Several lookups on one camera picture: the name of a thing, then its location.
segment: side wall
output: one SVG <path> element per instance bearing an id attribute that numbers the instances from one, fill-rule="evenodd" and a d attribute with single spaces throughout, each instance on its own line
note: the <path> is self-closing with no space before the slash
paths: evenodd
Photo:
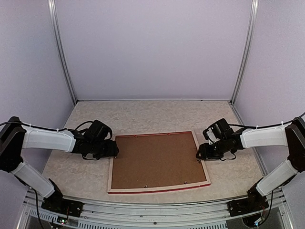
<path id="1" fill-rule="evenodd" d="M 246 125 L 288 121 L 305 111 L 305 2 L 260 1 L 253 43 L 235 104 Z M 258 152 L 272 171 L 288 156 L 283 147 Z M 284 187 L 298 229 L 305 225 L 305 174 Z"/>
<path id="2" fill-rule="evenodd" d="M 46 0 L 0 0 L 0 122 L 19 116 L 27 123 L 61 127 L 73 105 L 57 55 Z M 22 157 L 42 171 L 50 152 L 25 150 Z M 16 226 L 27 188 L 0 171 L 0 225 Z"/>

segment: brown board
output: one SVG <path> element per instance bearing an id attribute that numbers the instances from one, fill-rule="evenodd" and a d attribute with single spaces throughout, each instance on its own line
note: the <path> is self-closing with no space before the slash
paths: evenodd
<path id="1" fill-rule="evenodd" d="M 197 160 L 192 131 L 124 135 L 115 138 L 120 152 L 111 159 L 108 193 L 147 193 L 210 184 L 204 162 Z"/>

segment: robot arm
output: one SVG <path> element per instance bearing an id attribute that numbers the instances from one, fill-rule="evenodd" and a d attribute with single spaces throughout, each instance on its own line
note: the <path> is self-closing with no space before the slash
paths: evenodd
<path id="1" fill-rule="evenodd" d="M 56 149 L 81 154 L 84 159 L 91 154 L 98 160 L 101 157 L 118 155 L 119 149 L 111 137 L 112 130 L 98 120 L 92 122 L 88 129 L 76 131 L 36 128 L 20 122 L 17 117 L 12 117 L 0 131 L 0 170 L 12 173 L 20 182 L 43 196 L 42 208 L 63 214 L 70 209 L 71 215 L 79 216 L 82 203 L 63 199 L 61 191 L 53 181 L 43 177 L 22 159 L 21 150 Z"/>
<path id="2" fill-rule="evenodd" d="M 234 154 L 237 150 L 257 146 L 287 146 L 289 149 L 287 160 L 251 187 L 247 198 L 228 203 L 231 216 L 267 208 L 266 195 L 305 171 L 305 122 L 301 118 L 285 125 L 243 128 L 236 132 L 221 119 L 204 130 L 203 135 L 209 143 L 200 145 L 196 156 L 204 160 L 221 159 L 226 152 Z"/>

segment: white wall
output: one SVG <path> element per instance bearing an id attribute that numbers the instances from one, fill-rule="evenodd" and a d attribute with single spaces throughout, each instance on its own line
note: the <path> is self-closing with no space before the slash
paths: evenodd
<path id="1" fill-rule="evenodd" d="M 246 125 L 276 124 L 305 111 L 305 2 L 260 1 L 253 43 L 236 108 Z M 267 170 L 288 156 L 283 147 L 258 149 Z M 298 229 L 305 225 L 305 174 L 284 188 Z"/>
<path id="2" fill-rule="evenodd" d="M 72 110 L 46 0 L 0 0 L 0 122 L 61 127 Z M 22 152 L 42 171 L 49 151 Z M 0 171 L 0 227 L 12 229 L 27 188 Z"/>
<path id="3" fill-rule="evenodd" d="M 230 100 L 251 1 L 57 0 L 80 100 Z"/>

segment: table surface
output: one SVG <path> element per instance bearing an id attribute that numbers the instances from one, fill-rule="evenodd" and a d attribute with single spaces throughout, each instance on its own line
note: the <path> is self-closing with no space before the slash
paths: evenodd
<path id="1" fill-rule="evenodd" d="M 115 135 L 194 130 L 198 142 L 202 131 L 225 118 L 237 120 L 227 102 L 219 101 L 107 101 L 78 102 L 66 127 L 75 128 L 98 119 Z M 261 177 L 251 149 L 236 153 L 236 160 L 206 161 L 211 185 L 207 187 L 151 194 L 108 194 L 109 158 L 83 160 L 81 155 L 53 150 L 43 174 L 52 179 L 67 196 L 127 203 L 188 203 L 232 198 L 246 191 Z"/>

